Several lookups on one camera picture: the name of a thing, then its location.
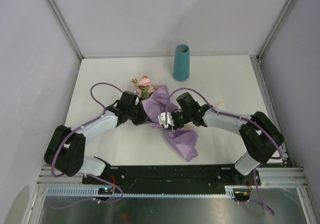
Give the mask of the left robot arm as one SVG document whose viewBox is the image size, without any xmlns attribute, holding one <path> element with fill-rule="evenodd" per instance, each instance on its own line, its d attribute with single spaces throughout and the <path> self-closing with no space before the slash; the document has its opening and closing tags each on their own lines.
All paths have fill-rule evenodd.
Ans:
<svg viewBox="0 0 320 224">
<path fill-rule="evenodd" d="M 119 100 L 105 107 L 100 115 L 78 126 L 58 126 L 44 154 L 44 161 L 63 175 L 89 174 L 100 184 L 110 180 L 109 163 L 98 157 L 85 155 L 86 145 L 107 130 L 130 120 L 134 125 L 150 123 L 142 99 L 125 91 Z"/>
</svg>

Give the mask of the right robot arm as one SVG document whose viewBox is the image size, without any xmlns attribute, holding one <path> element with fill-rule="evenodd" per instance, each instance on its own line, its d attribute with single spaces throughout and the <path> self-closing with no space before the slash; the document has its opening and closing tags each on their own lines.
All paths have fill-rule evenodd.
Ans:
<svg viewBox="0 0 320 224">
<path fill-rule="evenodd" d="M 245 145 L 246 152 L 236 161 L 230 178 L 242 185 L 249 178 L 249 173 L 260 164 L 273 159 L 275 152 L 282 158 L 280 146 L 284 137 L 263 112 L 253 115 L 240 115 L 215 109 L 209 104 L 199 105 L 188 92 L 177 99 L 181 111 L 171 113 L 173 128 L 182 128 L 192 122 L 197 127 L 219 128 L 239 135 Z"/>
</svg>

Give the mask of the beige ribbon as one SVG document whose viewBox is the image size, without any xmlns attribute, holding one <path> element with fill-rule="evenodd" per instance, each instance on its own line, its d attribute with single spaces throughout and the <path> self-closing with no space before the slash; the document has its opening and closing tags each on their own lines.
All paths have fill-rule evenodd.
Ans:
<svg viewBox="0 0 320 224">
<path fill-rule="evenodd" d="M 214 105 L 213 105 L 213 107 L 214 108 L 221 108 L 222 107 L 222 105 L 223 105 L 223 99 L 219 99 Z"/>
</svg>

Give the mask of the purple wrapping paper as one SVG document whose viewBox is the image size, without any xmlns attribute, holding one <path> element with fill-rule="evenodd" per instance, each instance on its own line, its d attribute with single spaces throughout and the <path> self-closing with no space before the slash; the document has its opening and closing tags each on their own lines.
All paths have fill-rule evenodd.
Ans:
<svg viewBox="0 0 320 224">
<path fill-rule="evenodd" d="M 151 120 L 151 126 L 155 129 L 162 129 L 164 138 L 166 141 L 187 161 L 191 161 L 193 158 L 198 156 L 195 149 L 198 134 L 194 130 L 190 129 L 178 129 L 168 130 L 164 129 L 159 124 L 158 116 L 165 112 L 166 105 L 168 106 L 168 112 L 173 112 L 178 107 L 167 102 L 169 98 L 169 92 L 167 87 L 164 85 L 158 88 L 148 99 L 142 101 L 142 105 L 146 115 Z"/>
</svg>

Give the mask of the pink flower bouquet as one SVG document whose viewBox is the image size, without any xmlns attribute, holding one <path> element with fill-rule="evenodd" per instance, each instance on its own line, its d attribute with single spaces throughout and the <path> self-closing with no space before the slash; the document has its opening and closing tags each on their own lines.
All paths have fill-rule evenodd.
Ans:
<svg viewBox="0 0 320 224">
<path fill-rule="evenodd" d="M 134 93 L 137 94 L 141 100 L 149 99 L 156 91 L 155 86 L 148 76 L 142 76 L 140 80 L 133 78 L 130 82 L 134 86 Z"/>
</svg>

